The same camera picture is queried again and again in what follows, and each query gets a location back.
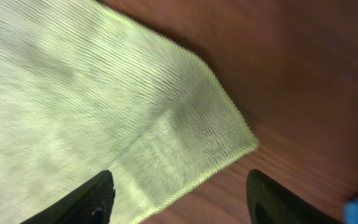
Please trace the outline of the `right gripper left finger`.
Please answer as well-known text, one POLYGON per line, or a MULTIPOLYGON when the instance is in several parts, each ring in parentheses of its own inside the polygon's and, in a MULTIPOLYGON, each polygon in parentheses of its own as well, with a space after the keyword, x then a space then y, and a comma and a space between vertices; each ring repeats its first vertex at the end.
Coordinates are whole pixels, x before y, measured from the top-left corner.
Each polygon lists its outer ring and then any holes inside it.
POLYGON ((23 224, 109 224, 116 191, 112 173, 103 170, 23 224))

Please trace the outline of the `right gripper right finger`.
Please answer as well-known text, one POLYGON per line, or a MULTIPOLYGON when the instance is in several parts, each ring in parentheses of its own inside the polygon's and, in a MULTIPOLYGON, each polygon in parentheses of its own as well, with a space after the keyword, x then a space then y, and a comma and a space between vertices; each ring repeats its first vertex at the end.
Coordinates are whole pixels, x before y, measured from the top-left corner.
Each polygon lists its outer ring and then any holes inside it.
POLYGON ((246 192, 252 224, 340 224, 258 169, 249 171, 246 192))

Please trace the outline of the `green microfiber cloth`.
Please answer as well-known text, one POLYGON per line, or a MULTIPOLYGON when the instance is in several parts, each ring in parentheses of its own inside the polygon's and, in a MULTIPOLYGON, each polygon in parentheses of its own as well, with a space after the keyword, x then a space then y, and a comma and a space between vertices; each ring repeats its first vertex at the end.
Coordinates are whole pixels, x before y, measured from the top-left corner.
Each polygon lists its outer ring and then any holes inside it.
POLYGON ((102 170, 139 223, 257 148, 197 55, 96 1, 0 1, 0 223, 102 170))

